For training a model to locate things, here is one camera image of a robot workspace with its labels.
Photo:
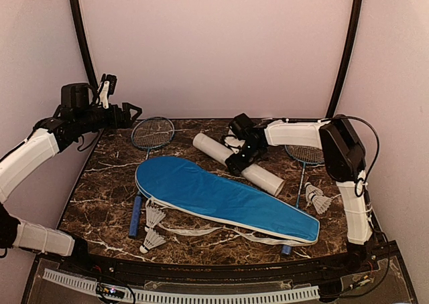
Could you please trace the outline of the white shuttlecock tube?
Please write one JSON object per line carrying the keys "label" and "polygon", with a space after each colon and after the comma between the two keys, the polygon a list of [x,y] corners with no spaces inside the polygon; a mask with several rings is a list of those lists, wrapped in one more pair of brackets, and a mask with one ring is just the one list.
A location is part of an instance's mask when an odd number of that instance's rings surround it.
{"label": "white shuttlecock tube", "polygon": [[[206,153],[214,160],[222,165],[226,165],[225,161],[228,157],[238,153],[238,148],[229,148],[221,144],[204,133],[197,134],[192,144],[200,151]],[[285,185],[285,180],[265,170],[257,164],[252,164],[241,172],[241,176],[266,191],[267,193],[277,197]]]}

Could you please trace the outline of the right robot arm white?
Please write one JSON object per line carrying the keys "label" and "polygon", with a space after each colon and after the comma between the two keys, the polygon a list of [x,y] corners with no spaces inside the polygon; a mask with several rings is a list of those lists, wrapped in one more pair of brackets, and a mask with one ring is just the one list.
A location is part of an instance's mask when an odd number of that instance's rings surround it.
{"label": "right robot arm white", "polygon": [[226,160],[228,170],[238,175],[266,153],[269,146],[287,146],[303,165],[324,164],[340,191],[347,220],[349,244],[366,245],[373,235],[371,200],[365,163],[365,147],[350,116],[325,119],[277,119],[254,123],[246,114],[236,116],[229,130],[242,145]]}

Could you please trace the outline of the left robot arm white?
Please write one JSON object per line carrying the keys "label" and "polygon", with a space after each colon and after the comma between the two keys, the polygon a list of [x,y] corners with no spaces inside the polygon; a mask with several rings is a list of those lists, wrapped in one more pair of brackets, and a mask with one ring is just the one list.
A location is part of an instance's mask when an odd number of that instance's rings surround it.
{"label": "left robot arm white", "polygon": [[[105,128],[126,129],[142,114],[142,109],[124,102],[111,104],[115,78],[109,75],[98,88],[86,83],[61,88],[61,103],[54,115],[38,121],[31,134],[1,158],[1,203],[39,166],[87,133]],[[75,248],[76,239],[10,215],[1,208],[1,249],[24,248],[41,253],[68,256],[68,263],[81,275],[95,268],[91,255]]]}

